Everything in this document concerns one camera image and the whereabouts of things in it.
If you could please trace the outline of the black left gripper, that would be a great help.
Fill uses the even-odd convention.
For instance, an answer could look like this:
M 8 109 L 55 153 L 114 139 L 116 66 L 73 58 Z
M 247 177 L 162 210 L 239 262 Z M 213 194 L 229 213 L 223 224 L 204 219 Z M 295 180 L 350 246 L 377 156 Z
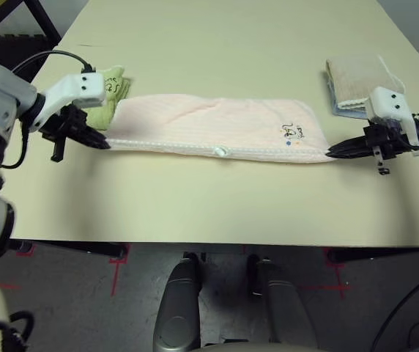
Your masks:
M 41 127 L 40 132 L 42 138 L 53 142 L 51 160 L 54 162 L 63 160 L 66 139 L 98 150 L 111 148 L 101 132 L 86 126 L 86 113 L 72 104 L 64 106 L 58 114 L 52 115 Z

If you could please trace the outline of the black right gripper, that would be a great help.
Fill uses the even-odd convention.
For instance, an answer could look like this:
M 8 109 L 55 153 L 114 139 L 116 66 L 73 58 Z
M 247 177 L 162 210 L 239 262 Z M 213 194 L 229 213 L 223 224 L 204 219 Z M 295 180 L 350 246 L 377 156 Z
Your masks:
M 395 136 L 395 131 L 384 125 L 371 124 L 363 129 L 364 136 L 346 139 L 328 149 L 327 157 L 355 159 L 372 156 L 380 175 L 389 175 L 387 160 L 396 158 L 404 152 L 404 146 Z

